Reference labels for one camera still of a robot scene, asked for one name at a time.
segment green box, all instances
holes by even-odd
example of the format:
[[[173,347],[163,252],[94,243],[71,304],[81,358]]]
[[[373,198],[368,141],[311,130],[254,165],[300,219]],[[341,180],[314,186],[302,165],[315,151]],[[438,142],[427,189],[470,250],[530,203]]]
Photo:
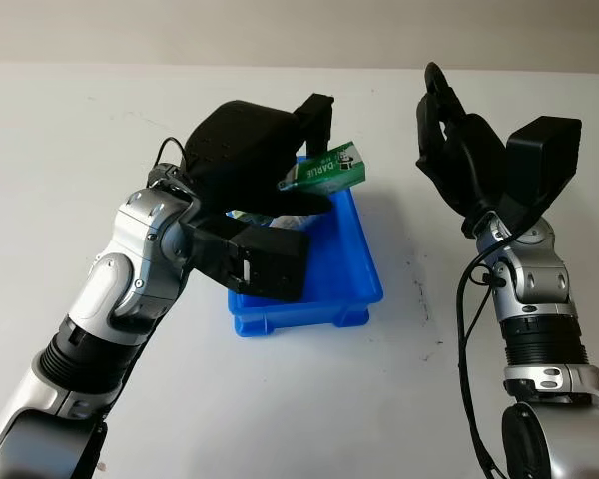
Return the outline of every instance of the green box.
[[[297,163],[280,184],[280,190],[330,195],[366,179],[366,169],[353,142]]]

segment blue plastic bin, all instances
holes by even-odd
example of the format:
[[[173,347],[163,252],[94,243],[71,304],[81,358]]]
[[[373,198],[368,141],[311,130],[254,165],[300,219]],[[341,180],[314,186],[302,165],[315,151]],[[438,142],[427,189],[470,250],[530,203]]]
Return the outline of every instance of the blue plastic bin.
[[[350,190],[330,199],[334,208],[306,230],[310,250],[302,299],[288,303],[229,291],[238,335],[264,336],[277,327],[325,322],[338,327],[368,322],[368,305],[383,298],[381,283]]]

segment black cable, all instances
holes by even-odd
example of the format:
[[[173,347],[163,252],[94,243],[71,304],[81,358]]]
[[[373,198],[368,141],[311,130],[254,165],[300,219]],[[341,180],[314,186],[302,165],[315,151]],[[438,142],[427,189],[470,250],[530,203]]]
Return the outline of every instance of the black cable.
[[[164,150],[164,147],[166,147],[169,142],[173,142],[176,145],[178,145],[178,148],[180,148],[180,153],[182,153],[182,158],[187,157],[186,153],[184,152],[184,147],[180,143],[180,140],[178,140],[177,138],[174,138],[174,137],[168,137],[168,138],[165,138],[164,141],[162,142],[162,145],[160,145],[160,150],[158,150],[158,155],[156,156],[156,160],[153,163],[153,168],[160,162],[160,158],[162,157],[162,151]]]
[[[487,273],[492,276],[492,269],[490,269],[490,267],[488,267],[486,264],[478,264],[475,267],[475,269],[477,269],[478,267],[483,267],[484,269],[486,269]],[[485,281],[478,281],[474,277],[472,277],[472,271],[470,272],[470,276],[468,277],[468,279],[470,280],[470,282],[472,282],[473,284],[475,284],[477,286],[488,286],[487,282],[485,282]]]
[[[470,323],[470,326],[468,327],[468,332],[466,332],[466,339],[465,339],[466,345],[468,343],[468,339],[470,339],[470,334],[472,333],[472,330],[474,329],[475,324],[477,324],[477,321],[479,320],[479,316],[481,316],[481,312],[483,311],[483,308],[486,307],[486,303],[488,302],[490,293],[492,292],[492,284],[488,284],[487,286],[488,286],[488,291],[483,296],[483,299],[481,300],[481,304],[479,304],[479,308],[477,309],[477,312],[475,312],[475,315],[472,318],[472,322]]]
[[[472,394],[470,392],[470,382],[468,380],[468,363],[466,357],[466,345],[467,345],[467,336],[465,333],[465,323],[464,323],[464,314],[463,314],[463,297],[466,291],[466,286],[470,281],[470,277],[472,272],[481,264],[483,261],[488,258],[491,254],[496,252],[497,250],[505,247],[506,245],[515,241],[520,234],[510,236],[506,239],[503,239],[500,242],[497,242],[487,249],[485,249],[482,253],[480,253],[475,259],[473,259],[463,274],[461,275],[461,279],[459,280],[459,285],[457,286],[457,297],[456,297],[456,314],[457,314],[457,345],[459,352],[459,385],[461,388],[461,399],[463,401],[463,407],[466,412],[466,418],[468,419],[468,426],[470,428],[470,437],[472,439],[472,445],[475,449],[475,454],[477,456],[477,461],[479,462],[479,466],[483,471],[484,475],[488,479],[494,479],[492,475],[492,471],[496,471],[498,475],[505,479],[505,476],[501,473],[497,465],[495,464],[492,456],[488,453],[486,446],[483,444],[481,437],[479,436],[479,430],[477,429],[477,421],[475,418],[475,411],[472,404]],[[473,323],[476,323],[476,319],[478,319],[479,315],[476,315],[476,318],[473,319]]]

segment white table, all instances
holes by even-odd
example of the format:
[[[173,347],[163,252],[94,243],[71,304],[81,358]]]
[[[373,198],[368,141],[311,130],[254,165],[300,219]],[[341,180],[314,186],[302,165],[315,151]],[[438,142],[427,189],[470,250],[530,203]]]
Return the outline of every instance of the white table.
[[[547,217],[599,366],[599,76],[447,76],[502,137],[542,114],[583,120],[579,171]],[[367,161],[354,196],[384,301],[364,327],[242,339],[226,292],[196,274],[110,416],[96,477],[480,477],[453,309],[475,248],[414,164],[423,91],[420,71],[0,65],[0,408],[164,137],[184,140],[227,100],[292,110],[320,92],[336,98],[332,144],[353,139]],[[503,465],[511,401],[490,307],[469,355],[482,436]]]

